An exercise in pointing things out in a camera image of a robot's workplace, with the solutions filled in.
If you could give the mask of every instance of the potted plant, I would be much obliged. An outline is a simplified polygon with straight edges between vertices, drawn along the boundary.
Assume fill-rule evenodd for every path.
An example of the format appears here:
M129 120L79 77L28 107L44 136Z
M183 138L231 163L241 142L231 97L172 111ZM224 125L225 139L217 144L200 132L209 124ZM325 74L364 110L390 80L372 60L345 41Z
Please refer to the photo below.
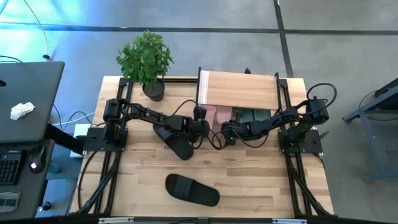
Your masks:
M174 63L170 49L163 44L163 37L144 31L137 36L132 46L124 44L122 52L116 57L122 66L123 76L142 84L142 90L151 100L160 101L164 97L164 82L158 79L166 75L169 62Z

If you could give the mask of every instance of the pink object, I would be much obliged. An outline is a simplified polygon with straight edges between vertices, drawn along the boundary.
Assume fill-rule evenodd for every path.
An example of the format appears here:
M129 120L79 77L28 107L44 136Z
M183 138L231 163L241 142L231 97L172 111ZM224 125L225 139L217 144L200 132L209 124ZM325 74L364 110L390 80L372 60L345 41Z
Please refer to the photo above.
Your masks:
M206 120L209 122L210 129L213 127L213 122L214 122L214 115L216 113L216 107L215 106L210 106L210 105L200 105L204 108L206 108L207 113L206 113Z
M218 124L229 121L232 116L231 106L217 106L216 120Z

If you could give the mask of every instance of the computer mouse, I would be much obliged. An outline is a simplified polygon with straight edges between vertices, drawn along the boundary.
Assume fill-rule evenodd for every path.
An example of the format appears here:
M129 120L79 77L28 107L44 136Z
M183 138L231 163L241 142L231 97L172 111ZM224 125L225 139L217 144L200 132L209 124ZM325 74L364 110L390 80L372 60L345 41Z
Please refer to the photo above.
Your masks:
M28 153L28 163L32 173L41 173L45 167L45 147L42 145L33 147Z

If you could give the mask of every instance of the black cable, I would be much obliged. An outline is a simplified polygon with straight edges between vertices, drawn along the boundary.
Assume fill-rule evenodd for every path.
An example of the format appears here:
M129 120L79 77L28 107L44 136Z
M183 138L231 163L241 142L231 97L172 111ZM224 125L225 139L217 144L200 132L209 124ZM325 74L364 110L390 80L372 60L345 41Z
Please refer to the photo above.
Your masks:
M319 160L321 160L321 162L322 162L322 165L323 165L323 168L325 168L325 163L323 162L323 159L322 159L322 157L320 157L320 156L318 155L318 153L314 153L314 155L315 155L316 157L318 157L318 158L319 158Z
M198 145L198 146L194 146L193 143L192 143L192 148L198 149L198 148L201 146L202 143L203 143L203 135L202 135L201 138L200 138L199 145Z
M0 55L0 57L4 57L4 58L9 58L9 59L13 59L13 60L17 60L19 63L23 63L21 60L19 60L18 58L14 58L14 57L10 57L10 56L5 56L5 55Z
M102 122L100 124L97 124L96 126L98 127L98 126L103 125L103 124L106 124L106 122Z
M59 121L60 121L61 130L65 130L65 129L62 129L61 115L60 115L60 112L58 111L58 108L57 108L55 105L52 105L52 106L53 106L53 107L55 108L55 110L57 111L58 119L59 119Z
M310 94L310 92L311 92L315 87L318 87L318 86L325 86L325 85L326 85L326 86L330 86L330 87L332 87L332 89L333 89L333 98L331 99L331 101L330 101L328 104L326 104L323 108L321 108L321 109L319 109L319 110L311 111L311 112L309 112L309 113L304 113L304 114L300 114L300 113L299 113L298 115L304 116L304 115L310 115L310 114L317 113L317 112L319 112L319 111L321 111L321 110L324 110L324 109L328 108L333 102L335 102L336 97L337 97L337 89L336 89L336 87L335 87L333 84L331 84L331 83L318 83L318 84L312 86L312 87L307 91L307 100L311 100L310 97L309 97L309 94Z
M268 136L269 136L269 134L267 134L266 137L264 138L263 142L262 142L260 145L258 145L258 146L252 146L252 145L248 144L245 140L243 140L233 129L231 129L231 131L232 131L233 133L235 133L235 135L238 137L239 140L241 140L241 142L242 142L243 144L245 144L245 145L247 145L247 146L249 146L249 147L251 147L251 148L254 148L254 149L257 149L257 148L263 146L263 145L266 143L266 141L267 141L267 139L268 139Z
M68 121L67 121L65 127L63 128L63 130L65 130L65 129L67 128L67 126L68 126L68 124L69 124L68 122L71 121L72 118L73 118L73 116L74 116L75 114L77 114L77 113L82 113L82 114L85 116L86 120L87 120L90 124L93 124L93 122L91 122L90 119L88 119L88 116L87 116L86 113L84 113L84 112L82 112L82 111L76 111L76 112L74 112L72 115L70 115L70 117L69 117L69 119L68 119Z
M224 143L224 145L221 144L221 140L220 140L220 138L218 138L218 136L217 136L217 134L220 133L220 132L221 132L221 131L219 131L219 132L217 132L216 134L214 134L214 132L213 132L213 130L212 130L213 137L211 137L211 139L210 139L209 136L207 136L207 139L209 140L209 143L210 143L211 146L213 146L213 148L215 148L216 150L222 150L222 149L224 149L224 148L227 146L226 143ZM216 146L216 145L214 144L214 137L217 138L218 144L220 145L219 147Z
M372 93L374 93L374 92L376 92L376 91L377 91L377 90L374 90L374 91L372 91L372 92L366 94L366 95L362 98L362 100L359 102L358 111L361 113L361 115L365 116L365 118L370 119L370 120L373 120L373 121L394 121L394 120L397 120L398 118L391 118L391 119L370 118L367 114L364 114L364 113L363 113L363 111L361 110L361 105L362 105L363 100L364 100L367 96L369 96L370 94L372 94Z
M93 124L93 123L90 121L90 119L88 119L86 113L84 113L84 112L82 112L82 111L76 111L76 112L74 112L74 113L69 117L69 119L68 119L68 121L67 121L65 127L62 127L62 121L61 121L60 112L59 112L58 108L57 108L55 105L53 105L53 107L54 107L55 110L57 111L58 119L59 119L59 122L60 122L60 128L61 128L62 131L66 130L66 128L67 128L67 126L68 126L68 124L69 124L68 122L71 121L72 118L73 118L73 116L74 116L75 114L77 114L77 113L82 113L82 114L85 116L85 118L87 119L87 121L88 121L90 124Z
M83 170L81 171L81 176L80 176L80 180L79 180L79 184L78 184L78 188L77 188L77 202L78 202L78 206L79 209L81 209L81 195L80 195L80 189L81 189L81 180L83 180L83 176L86 172L87 166L90 163L90 161L92 160L92 158L94 157L94 155L97 153L97 151L94 151L89 158L87 159L87 162L85 164L85 166L83 167Z
M193 102L195 105L198 106L198 103L197 103L195 100L185 100L184 102L182 102L182 104L181 104L180 106L178 106L178 108L174 111L174 113L172 113L170 116L164 116L163 119L168 119L168 118L173 117L173 116L179 111L179 109L180 109L185 103L188 103L188 102Z

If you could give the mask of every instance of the black desk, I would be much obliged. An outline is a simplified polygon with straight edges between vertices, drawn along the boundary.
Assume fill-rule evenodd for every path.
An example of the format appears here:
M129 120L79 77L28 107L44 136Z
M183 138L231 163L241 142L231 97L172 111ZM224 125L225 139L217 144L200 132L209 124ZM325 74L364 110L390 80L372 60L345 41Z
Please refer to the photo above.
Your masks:
M0 63L0 144L53 139L82 154L83 143L48 124L61 80L63 62ZM23 118L10 118L11 108L31 102L36 108Z
M0 220L35 217L44 195L54 144L83 153L82 141L48 124L64 66L63 62L0 63L0 79L6 82L6 86L0 86L0 147L28 151L43 139L48 145L43 172L33 174L25 160L18 184L0 186L0 192L21 193L18 209L0 213ZM12 120L11 108L27 102L31 102L35 110L17 121Z
M37 143L16 144L14 146L0 146L2 148L22 149L29 151ZM34 174L29 169L29 163L25 154L24 165L22 166L17 185L0 186L1 192L20 192L18 208L14 212L0 213L0 220L18 220L22 218L33 218L36 215L37 208L41 205L44 190L45 178L50 167L51 155L54 149L55 141L44 140L46 148L45 167L43 172Z

